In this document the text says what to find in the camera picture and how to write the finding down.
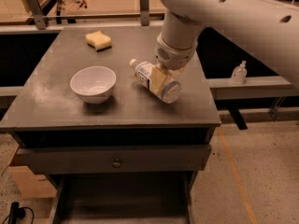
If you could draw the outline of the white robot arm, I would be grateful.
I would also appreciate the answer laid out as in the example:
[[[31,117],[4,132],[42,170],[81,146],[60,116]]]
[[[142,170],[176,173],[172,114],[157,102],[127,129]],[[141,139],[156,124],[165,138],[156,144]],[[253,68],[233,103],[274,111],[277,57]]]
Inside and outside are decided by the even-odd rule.
[[[299,7],[275,0],[161,0],[155,55],[169,70],[193,56],[201,31],[215,29],[299,88]]]

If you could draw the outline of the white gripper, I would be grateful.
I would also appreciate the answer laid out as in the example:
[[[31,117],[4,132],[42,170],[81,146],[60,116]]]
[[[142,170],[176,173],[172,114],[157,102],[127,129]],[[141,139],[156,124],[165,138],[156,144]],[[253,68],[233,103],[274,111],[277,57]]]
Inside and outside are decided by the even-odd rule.
[[[191,60],[195,53],[197,43],[193,43],[189,49],[176,49],[163,41],[162,35],[158,35],[154,54],[159,63],[151,69],[149,89],[152,92],[160,92],[167,80],[168,72],[174,80],[178,80],[185,70],[185,65]]]

